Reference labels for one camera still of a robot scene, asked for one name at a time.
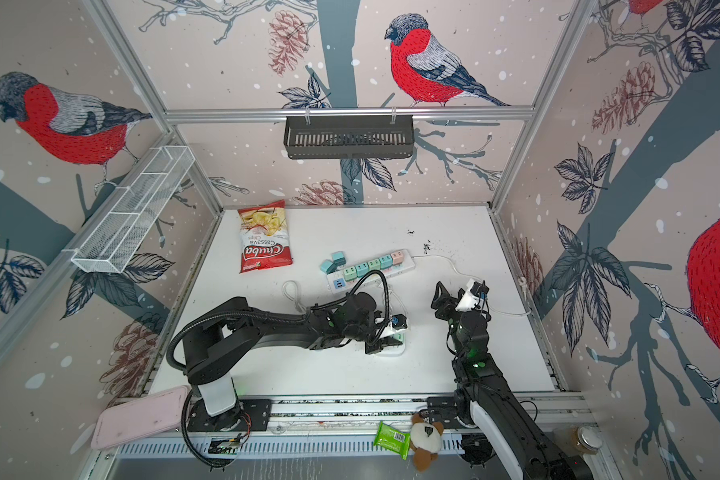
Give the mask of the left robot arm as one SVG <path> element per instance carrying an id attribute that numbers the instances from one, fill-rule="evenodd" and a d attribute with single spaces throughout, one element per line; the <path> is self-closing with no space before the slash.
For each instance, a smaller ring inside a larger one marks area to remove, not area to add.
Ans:
<path id="1" fill-rule="evenodd" d="M 253 421 L 240 406 L 229 372 L 251 350 L 265 347 L 298 347 L 310 351 L 337 349 L 352 341 L 365 345 L 367 354 L 382 351 L 389 343 L 382 337 L 393 323 L 406 321 L 390 311 L 388 279 L 380 270 L 366 273 L 346 294 L 325 304 L 315 304 L 296 314 L 251 307 L 244 297 L 233 297 L 177 331 L 165 352 L 165 361 L 183 373 L 190 392 L 182 404 L 179 431 L 184 444 L 210 470 L 223 470 L 230 460 L 207 457 L 195 447 L 188 432 L 190 404 L 198 396 L 210 417 L 231 412 L 242 418 L 250 438 Z"/>

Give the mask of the pink plug adapter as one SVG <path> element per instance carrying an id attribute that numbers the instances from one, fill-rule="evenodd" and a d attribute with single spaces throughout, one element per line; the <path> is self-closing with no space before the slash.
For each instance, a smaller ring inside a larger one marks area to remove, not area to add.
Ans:
<path id="1" fill-rule="evenodd" d="M 391 254 L 392 257 L 392 264 L 393 265 L 400 265 L 404 261 L 404 253 L 402 251 L 395 251 Z"/>

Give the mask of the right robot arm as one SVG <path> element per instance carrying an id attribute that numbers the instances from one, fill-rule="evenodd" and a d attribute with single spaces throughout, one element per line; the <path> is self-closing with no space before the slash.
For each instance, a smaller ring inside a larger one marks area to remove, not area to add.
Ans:
<path id="1" fill-rule="evenodd" d="M 453 345 L 457 417 L 479 428 L 512 479 L 591 479 L 582 456 L 564 453 L 539 428 L 493 359 L 488 292 L 484 283 L 471 282 L 453 296 L 437 282 L 431 302 Z"/>

